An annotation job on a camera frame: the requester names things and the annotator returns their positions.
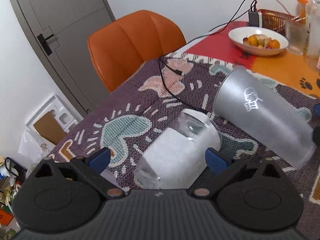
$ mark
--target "red cable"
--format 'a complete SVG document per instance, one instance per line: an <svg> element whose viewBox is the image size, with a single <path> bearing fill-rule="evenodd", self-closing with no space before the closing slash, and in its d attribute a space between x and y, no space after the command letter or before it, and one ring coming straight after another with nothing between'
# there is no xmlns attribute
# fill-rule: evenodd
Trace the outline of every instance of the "red cable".
<svg viewBox="0 0 320 240"><path fill-rule="evenodd" d="M279 0L276 0L276 1L285 9L285 11L286 11L289 15L291 15L290 12L287 10L287 8L286 8ZM254 3L254 11L257 11L256 5L257 5L257 0L255 0L255 3Z"/></svg>

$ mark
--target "purple woven tablecloth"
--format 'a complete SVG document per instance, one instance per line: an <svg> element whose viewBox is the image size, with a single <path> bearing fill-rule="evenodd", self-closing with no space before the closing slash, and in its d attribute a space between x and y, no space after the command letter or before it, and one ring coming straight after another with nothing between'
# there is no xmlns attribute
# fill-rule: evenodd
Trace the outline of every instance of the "purple woven tablecloth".
<svg viewBox="0 0 320 240"><path fill-rule="evenodd" d="M167 87L194 106L212 111L212 103L225 76L234 68L221 60L191 54L172 54L164 57L173 69L186 73L182 78L163 68ZM319 101L295 89L279 84L268 77L253 73L278 93L314 127L313 106ZM102 147L112 153L108 170L125 191L139 187L133 170L141 154L178 116L184 106L164 89L157 60L145 62L123 85L113 91L103 105L84 118L54 148L51 155L57 162L69 161L74 156L89 156ZM320 238L320 155L297 171L251 136L221 117L213 120L222 132L221 152L257 161L272 157L301 193L304 212L297 229L311 240Z"/></svg>

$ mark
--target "orange tablecloth section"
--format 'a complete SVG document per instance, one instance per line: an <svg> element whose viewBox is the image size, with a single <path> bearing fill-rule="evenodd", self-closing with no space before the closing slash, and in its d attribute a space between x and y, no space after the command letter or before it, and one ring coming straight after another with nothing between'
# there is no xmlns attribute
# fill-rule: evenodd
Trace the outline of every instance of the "orange tablecloth section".
<svg viewBox="0 0 320 240"><path fill-rule="evenodd" d="M235 46L228 37L229 31L246 25L246 22L232 22L223 32L208 36L186 52L243 65L320 99L320 75L308 67L302 56L284 51L272 57L258 57L248 55Z"/></svg>

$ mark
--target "blue object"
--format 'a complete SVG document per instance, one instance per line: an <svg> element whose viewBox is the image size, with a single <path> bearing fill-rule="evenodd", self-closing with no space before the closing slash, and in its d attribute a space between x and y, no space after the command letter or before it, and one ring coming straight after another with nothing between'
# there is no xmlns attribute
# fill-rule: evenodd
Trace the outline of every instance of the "blue object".
<svg viewBox="0 0 320 240"><path fill-rule="evenodd" d="M320 117L320 104L315 105L313 108L313 116Z"/></svg>
<svg viewBox="0 0 320 240"><path fill-rule="evenodd" d="M205 151L205 162L216 175L228 168L227 161L215 154L210 148Z"/></svg>
<svg viewBox="0 0 320 240"><path fill-rule="evenodd" d="M110 149L102 148L100 151L94 153L88 158L87 165L92 171L101 174L109 165L110 159Z"/></svg>

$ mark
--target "door frame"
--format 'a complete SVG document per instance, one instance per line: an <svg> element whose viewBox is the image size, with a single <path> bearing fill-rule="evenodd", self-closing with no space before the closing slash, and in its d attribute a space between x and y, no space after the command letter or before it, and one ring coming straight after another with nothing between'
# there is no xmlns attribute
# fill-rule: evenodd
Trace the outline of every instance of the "door frame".
<svg viewBox="0 0 320 240"><path fill-rule="evenodd" d="M107 11L111 17L112 21L115 21L114 14L109 6L109 3L107 0L103 0ZM59 87L59 89L62 91L62 93L66 96L66 98L70 101L70 103L74 106L74 108L81 114L82 117L85 117L88 113L87 111L82 107L82 105L79 103L79 101L76 99L76 97L73 95L73 93L69 90L67 85L64 83L64 81L61 79L49 59L47 58L47 55L44 53L42 48L40 47L37 38L34 36L26 18L24 17L23 11L20 7L20 4L18 0L10 0L10 3L12 5L13 11L18 19L18 22L28 39L31 47L33 48L34 52L38 56L40 62L46 69L46 71L49 73L53 81L56 83L56 85Z"/></svg>

